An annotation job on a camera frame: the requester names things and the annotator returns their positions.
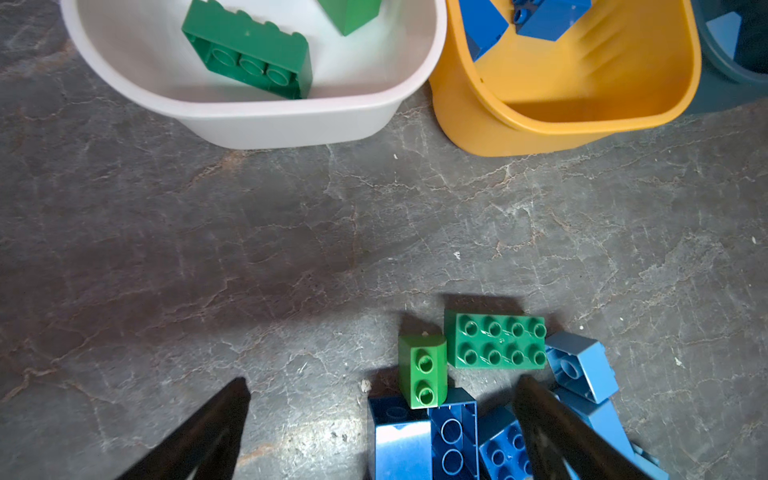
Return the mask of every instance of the yellow plastic bin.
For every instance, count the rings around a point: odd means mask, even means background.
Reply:
[[[511,19],[511,0],[493,0]],[[513,25],[476,63],[458,0],[429,78],[440,127],[483,157],[539,154],[656,127],[696,94],[701,49],[690,0],[593,0],[558,41]]]

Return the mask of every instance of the stone floor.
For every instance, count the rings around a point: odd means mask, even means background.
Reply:
[[[602,341],[672,478],[768,462],[768,101],[479,158],[424,87],[363,141],[225,151],[0,3],[0,478],[113,478],[235,376],[237,478],[360,479],[366,396],[448,305]],[[482,404],[516,374],[450,375]],[[540,374],[547,379],[547,373]]]

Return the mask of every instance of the white plastic bin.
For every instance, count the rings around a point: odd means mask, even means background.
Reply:
[[[181,32],[190,0],[61,0],[61,11],[85,61],[115,90],[241,150],[373,135],[427,80],[445,42],[445,0],[383,0],[379,16],[347,37],[317,0],[220,3],[306,37],[309,98],[284,100],[208,71]]]

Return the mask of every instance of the blue lego brick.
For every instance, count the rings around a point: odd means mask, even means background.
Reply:
[[[653,480],[669,480],[670,474],[659,466],[659,459],[630,442],[634,450],[634,464]]]
[[[545,353],[561,387],[595,403],[619,391],[605,347],[597,340],[557,332],[545,340]]]
[[[736,55],[736,45],[739,43],[739,30],[741,29],[741,15],[736,12],[726,13],[707,22],[712,37],[715,39],[725,55],[733,60]]]
[[[666,473],[659,468],[658,465],[655,465],[640,454],[634,454],[634,464],[637,465],[645,475],[651,477],[652,480],[670,480],[670,474]]]
[[[491,480],[524,480],[533,475],[520,423],[509,406],[478,420],[480,459]]]
[[[432,480],[432,423],[402,396],[368,399],[371,480]]]
[[[554,389],[555,395],[568,406],[584,423],[594,430],[608,444],[628,459],[634,458],[634,450],[629,443],[621,420],[613,402],[608,399],[597,404],[583,399],[563,388]]]
[[[518,35],[556,41],[592,7],[591,0],[513,0]]]
[[[472,61],[485,55],[502,38],[509,23],[491,0],[458,0]]]
[[[630,445],[632,445],[632,450],[634,450],[634,452],[635,452],[637,455],[639,455],[639,456],[641,456],[641,457],[645,458],[645,459],[646,459],[646,460],[648,460],[650,463],[653,463],[654,465],[656,465],[656,466],[659,466],[660,462],[659,462],[659,459],[658,459],[658,458],[654,457],[654,456],[653,456],[653,455],[651,455],[650,453],[648,453],[648,452],[646,452],[645,450],[643,450],[642,448],[640,448],[640,446],[638,446],[638,445],[635,445],[635,444],[634,444],[634,443],[632,443],[632,442],[630,442]]]
[[[445,402],[427,412],[432,420],[432,477],[479,480],[477,401],[464,389],[448,389]]]

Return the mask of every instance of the green lego brick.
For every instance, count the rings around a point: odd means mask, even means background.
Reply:
[[[448,395],[448,363],[443,335],[401,336],[398,343],[400,391],[411,409],[440,406]]]
[[[457,369],[543,369],[547,364],[540,316],[445,311],[448,363]]]
[[[379,14],[382,0],[318,0],[345,37]]]
[[[310,45],[300,33],[229,12],[216,0],[192,0],[181,31],[212,72],[289,99],[310,92]]]

